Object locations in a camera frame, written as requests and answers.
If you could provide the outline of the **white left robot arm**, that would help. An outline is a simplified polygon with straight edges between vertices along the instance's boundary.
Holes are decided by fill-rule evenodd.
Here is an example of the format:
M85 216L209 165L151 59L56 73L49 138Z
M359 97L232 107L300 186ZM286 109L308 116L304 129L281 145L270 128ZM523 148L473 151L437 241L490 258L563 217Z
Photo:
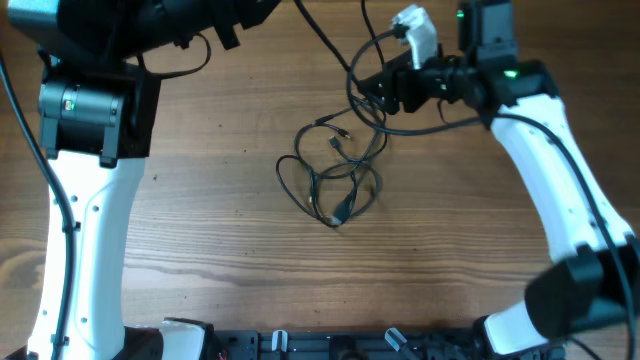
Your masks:
M10 23L44 69L40 131L27 142L49 185L39 312L17 359L221 359L209 323L123 322L131 208L150 153L162 73L146 51L187 48L206 29L235 48L235 27L262 24L270 0L11 0Z

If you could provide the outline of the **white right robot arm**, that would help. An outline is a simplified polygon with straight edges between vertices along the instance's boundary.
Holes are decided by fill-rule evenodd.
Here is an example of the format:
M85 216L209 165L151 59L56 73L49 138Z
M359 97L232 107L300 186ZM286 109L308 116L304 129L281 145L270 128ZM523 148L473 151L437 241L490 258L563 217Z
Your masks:
M475 354L509 359L571 336L625 323L637 336L639 242L599 187L571 133L559 90L543 63L520 61L509 1L464 1L459 54L446 56L422 7L391 22L408 51L366 79L349 76L383 112L463 101L514 162L544 227L552 266L523 299L477 321Z

